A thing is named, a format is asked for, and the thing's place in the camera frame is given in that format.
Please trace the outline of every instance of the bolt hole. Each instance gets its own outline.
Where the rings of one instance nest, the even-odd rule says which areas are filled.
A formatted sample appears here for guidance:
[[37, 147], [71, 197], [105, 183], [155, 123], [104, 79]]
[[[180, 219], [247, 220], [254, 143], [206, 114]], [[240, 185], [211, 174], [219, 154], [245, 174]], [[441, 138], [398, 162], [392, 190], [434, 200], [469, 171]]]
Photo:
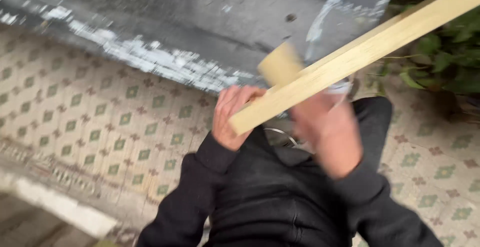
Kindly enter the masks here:
[[291, 14], [289, 14], [285, 17], [285, 21], [287, 23], [291, 23], [291, 22], [295, 21], [296, 19], [297, 19], [297, 16], [293, 13], [291, 13]]

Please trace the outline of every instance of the left hand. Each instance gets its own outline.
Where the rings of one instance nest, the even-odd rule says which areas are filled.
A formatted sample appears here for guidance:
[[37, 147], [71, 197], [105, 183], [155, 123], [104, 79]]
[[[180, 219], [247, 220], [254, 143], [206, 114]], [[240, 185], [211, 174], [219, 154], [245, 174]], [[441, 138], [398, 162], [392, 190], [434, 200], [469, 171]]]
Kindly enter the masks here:
[[220, 92], [213, 116], [212, 135], [220, 145], [231, 151], [237, 151], [245, 142], [252, 130], [237, 135], [229, 124], [232, 115], [240, 110], [245, 103], [267, 92], [256, 86], [238, 87], [232, 85]]

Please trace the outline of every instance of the tiled floor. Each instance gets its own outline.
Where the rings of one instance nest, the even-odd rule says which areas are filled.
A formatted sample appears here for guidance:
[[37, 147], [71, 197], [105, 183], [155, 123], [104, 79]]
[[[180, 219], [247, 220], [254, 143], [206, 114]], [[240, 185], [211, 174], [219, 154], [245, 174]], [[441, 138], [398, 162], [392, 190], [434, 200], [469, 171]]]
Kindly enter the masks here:
[[[105, 197], [116, 207], [133, 205], [153, 218], [178, 183], [183, 155], [208, 132], [215, 98], [2, 29], [0, 135], [42, 152], [49, 162], [43, 176], [66, 189], [77, 175], [108, 187]], [[375, 94], [367, 80], [365, 74], [357, 97]], [[395, 113], [381, 171], [393, 197], [415, 209], [445, 246], [480, 246], [480, 128], [447, 122], [429, 93], [395, 76], [384, 84]], [[356, 238], [354, 246], [365, 243]]]

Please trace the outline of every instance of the wooden plank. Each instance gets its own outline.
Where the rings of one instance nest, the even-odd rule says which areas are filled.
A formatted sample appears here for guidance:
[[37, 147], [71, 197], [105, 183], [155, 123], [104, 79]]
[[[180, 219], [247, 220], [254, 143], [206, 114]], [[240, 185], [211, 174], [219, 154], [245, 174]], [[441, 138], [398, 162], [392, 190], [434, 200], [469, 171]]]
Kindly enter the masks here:
[[480, 0], [427, 0], [305, 68], [294, 82], [232, 116], [230, 124], [245, 133], [478, 5]]

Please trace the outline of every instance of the green plant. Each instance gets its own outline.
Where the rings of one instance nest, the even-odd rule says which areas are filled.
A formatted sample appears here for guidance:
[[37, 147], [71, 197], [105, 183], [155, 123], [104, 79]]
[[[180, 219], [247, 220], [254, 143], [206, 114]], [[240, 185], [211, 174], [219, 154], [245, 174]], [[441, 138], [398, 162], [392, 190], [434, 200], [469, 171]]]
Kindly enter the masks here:
[[[426, 58], [427, 63], [419, 63], [416, 57]], [[480, 93], [480, 7], [421, 37], [414, 53], [405, 58], [411, 63], [400, 77], [411, 87]]]

